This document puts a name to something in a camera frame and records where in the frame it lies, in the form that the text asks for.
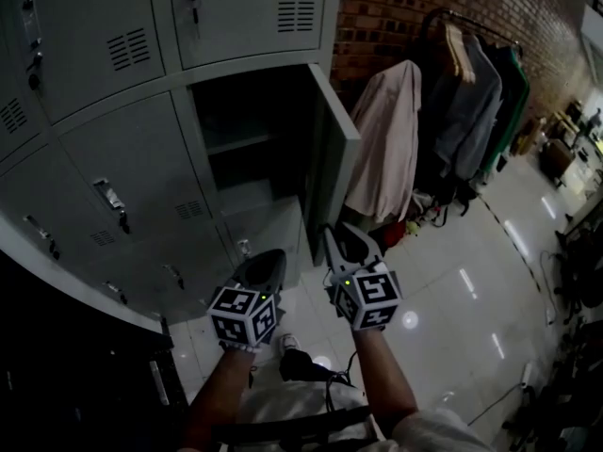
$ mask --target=white sneaker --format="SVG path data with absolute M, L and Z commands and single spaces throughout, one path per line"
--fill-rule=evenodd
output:
M 279 339 L 279 352 L 281 353 L 281 357 L 285 356 L 285 352 L 289 349 L 301 349 L 300 341 L 293 334 L 286 333 Z

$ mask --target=person's arm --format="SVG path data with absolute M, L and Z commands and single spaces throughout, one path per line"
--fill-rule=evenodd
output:
M 190 405 L 183 448 L 208 451 L 211 428 L 235 422 L 241 395 L 249 383 L 254 358 L 255 354 L 247 351 L 224 352 Z
M 417 411 L 415 395 L 380 330 L 353 331 L 368 406 L 383 435 Z

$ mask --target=red brick wall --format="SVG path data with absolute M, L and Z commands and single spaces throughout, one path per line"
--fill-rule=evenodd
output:
M 434 8 L 448 7 L 519 40 L 532 90 L 528 114 L 548 114 L 564 108 L 573 97 L 585 99 L 592 88 L 579 36 L 585 2 L 341 0 L 331 80 L 351 108 L 371 75 L 402 60 L 424 16 Z

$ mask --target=locker vent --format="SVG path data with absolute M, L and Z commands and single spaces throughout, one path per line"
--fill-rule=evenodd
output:
M 180 219 L 191 219 L 204 213 L 198 201 L 186 202 L 176 206 L 176 212 Z
M 120 71 L 151 58 L 144 28 L 107 40 L 106 46 L 114 71 Z
M 110 245 L 115 243 L 115 239 L 109 233 L 109 231 L 99 231 L 98 233 L 91 234 L 90 237 L 98 246 Z
M 9 134 L 12 134 L 27 122 L 27 117 L 16 98 L 0 109 L 0 119 L 2 119 L 2 123 Z
M 314 2 L 279 2 L 277 31 L 309 32 L 313 30 Z

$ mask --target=clothing rack rail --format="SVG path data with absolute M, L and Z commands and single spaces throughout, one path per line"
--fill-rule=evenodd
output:
M 503 40 L 511 43 L 515 47 L 517 47 L 517 50 L 521 57 L 524 55 L 524 50 L 517 40 L 510 39 L 509 37 L 502 35 L 500 32 L 496 32 L 496 30 L 494 30 L 484 24 L 480 24 L 479 22 L 476 22 L 475 20 L 470 19 L 469 17 L 465 17 L 462 13 L 459 13 L 458 11 L 454 11 L 450 8 L 445 8 L 445 7 L 435 8 L 425 16 L 425 18 L 423 19 L 423 24 L 421 24 L 421 33 L 419 35 L 419 41 L 425 42 L 427 40 L 427 32 L 428 32 L 433 20 L 435 20 L 436 18 L 440 18 L 443 15 L 448 15 L 451 18 L 461 20 L 468 24 L 472 24 L 473 26 L 475 26 L 477 28 L 480 28 L 481 30 L 490 32 L 491 34 L 497 36 L 498 38 L 503 39 Z

